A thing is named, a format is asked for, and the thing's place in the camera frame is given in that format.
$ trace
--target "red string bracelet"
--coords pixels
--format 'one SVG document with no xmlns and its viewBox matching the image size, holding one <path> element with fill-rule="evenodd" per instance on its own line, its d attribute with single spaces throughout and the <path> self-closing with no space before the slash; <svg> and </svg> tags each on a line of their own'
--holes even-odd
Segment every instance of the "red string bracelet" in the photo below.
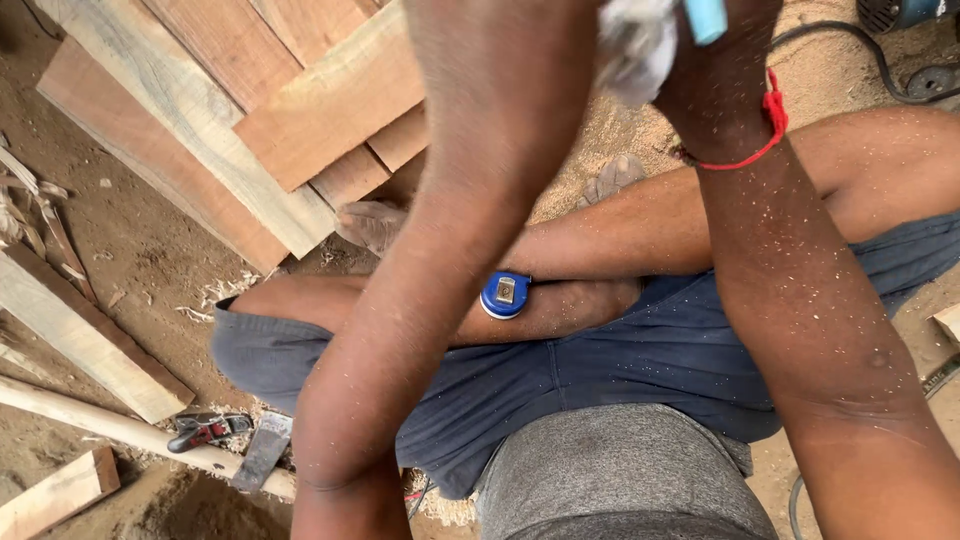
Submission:
<svg viewBox="0 0 960 540">
<path fill-rule="evenodd" d="M 780 87 L 777 85 L 777 75 L 775 75 L 774 70 L 770 68 L 767 69 L 767 74 L 770 76 L 770 86 L 772 86 L 773 89 L 763 94 L 763 109 L 767 111 L 767 115 L 770 116 L 770 121 L 774 124 L 773 138 L 770 139 L 770 142 L 768 142 L 766 146 L 757 151 L 756 154 L 753 154 L 740 163 L 734 163 L 732 165 L 712 165 L 698 162 L 698 167 L 708 171 L 733 171 L 740 169 L 762 158 L 764 154 L 783 140 L 790 118 L 787 116 L 786 109 L 783 107 L 783 94 L 780 93 Z"/>
</svg>

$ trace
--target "wooden handle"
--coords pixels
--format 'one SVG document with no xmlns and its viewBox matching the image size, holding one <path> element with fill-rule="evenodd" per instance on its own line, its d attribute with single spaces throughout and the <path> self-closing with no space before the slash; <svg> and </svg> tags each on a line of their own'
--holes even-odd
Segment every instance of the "wooden handle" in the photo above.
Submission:
<svg viewBox="0 0 960 540">
<path fill-rule="evenodd" d="M 171 433 L 122 414 L 78 402 L 19 380 L 0 376 L 0 404 L 10 405 L 64 422 L 81 430 L 93 431 L 154 454 L 193 465 L 211 474 L 232 479 L 243 457 L 210 445 L 183 454 L 167 450 Z M 289 471 L 274 469 L 261 488 L 263 491 L 294 499 L 297 477 Z"/>
</svg>

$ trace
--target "foot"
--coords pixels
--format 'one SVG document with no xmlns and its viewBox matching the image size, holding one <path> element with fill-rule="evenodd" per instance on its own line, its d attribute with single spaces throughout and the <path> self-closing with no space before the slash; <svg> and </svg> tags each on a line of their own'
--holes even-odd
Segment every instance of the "foot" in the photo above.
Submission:
<svg viewBox="0 0 960 540">
<path fill-rule="evenodd" d="M 585 209 L 610 197 L 624 187 L 647 177 L 643 162 L 632 154 L 620 156 L 607 163 L 600 175 L 587 182 L 584 196 L 577 202 L 577 209 Z"/>
<path fill-rule="evenodd" d="M 383 257 L 400 234 L 407 212 L 383 203 L 361 201 L 337 210 L 337 234 L 351 244 Z"/>
</svg>

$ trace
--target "gray cloth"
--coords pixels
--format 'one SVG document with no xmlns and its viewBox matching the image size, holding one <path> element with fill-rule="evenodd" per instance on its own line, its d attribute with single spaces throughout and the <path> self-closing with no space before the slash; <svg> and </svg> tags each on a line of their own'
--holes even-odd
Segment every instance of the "gray cloth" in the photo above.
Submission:
<svg viewBox="0 0 960 540">
<path fill-rule="evenodd" d="M 484 540 L 776 540 L 747 487 L 750 447 L 664 405 L 606 405 L 528 424 L 479 485 Z"/>
</svg>

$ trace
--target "blue object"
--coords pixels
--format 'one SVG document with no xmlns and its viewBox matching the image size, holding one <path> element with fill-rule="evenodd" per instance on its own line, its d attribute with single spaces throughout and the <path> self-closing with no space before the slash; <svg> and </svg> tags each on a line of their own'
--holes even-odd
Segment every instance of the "blue object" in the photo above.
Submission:
<svg viewBox="0 0 960 540">
<path fill-rule="evenodd" d="M 530 278 L 510 272 L 496 272 L 480 293 L 480 305 L 490 317 L 509 321 L 526 306 L 529 285 Z"/>
<path fill-rule="evenodd" d="M 909 28 L 924 21 L 956 11 L 953 2 L 940 0 L 903 0 L 900 3 L 900 18 L 893 29 Z"/>
<path fill-rule="evenodd" d="M 727 5 L 724 0 L 684 0 L 693 42 L 706 47 L 727 33 Z"/>
</svg>

